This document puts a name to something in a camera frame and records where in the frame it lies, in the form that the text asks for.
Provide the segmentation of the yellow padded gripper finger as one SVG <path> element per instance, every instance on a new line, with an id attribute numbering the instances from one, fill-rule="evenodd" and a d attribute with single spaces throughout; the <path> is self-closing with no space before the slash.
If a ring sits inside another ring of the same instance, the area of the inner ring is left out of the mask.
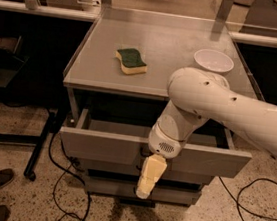
<path id="1" fill-rule="evenodd" d="M 136 196 L 147 199 L 154 185 L 159 181 L 167 168 L 166 159 L 159 154 L 153 154 L 144 160 L 141 176 L 136 189 Z"/>

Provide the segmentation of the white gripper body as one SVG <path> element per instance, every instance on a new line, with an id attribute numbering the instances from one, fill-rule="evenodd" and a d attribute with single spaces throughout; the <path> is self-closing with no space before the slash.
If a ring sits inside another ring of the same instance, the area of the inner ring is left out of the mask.
<path id="1" fill-rule="evenodd" d="M 157 122 L 150 130 L 148 147 L 152 153 L 172 159 L 181 153 L 188 138 L 189 133 L 180 129 L 176 124 Z"/>

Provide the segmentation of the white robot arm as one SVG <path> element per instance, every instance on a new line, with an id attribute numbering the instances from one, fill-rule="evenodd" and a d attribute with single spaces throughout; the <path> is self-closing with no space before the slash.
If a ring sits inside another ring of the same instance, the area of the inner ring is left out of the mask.
<path id="1" fill-rule="evenodd" d="M 148 136 L 136 195 L 146 199 L 191 134 L 212 119 L 277 159 L 277 105 L 232 91 L 223 76 L 181 68 L 168 79 L 169 102 Z"/>

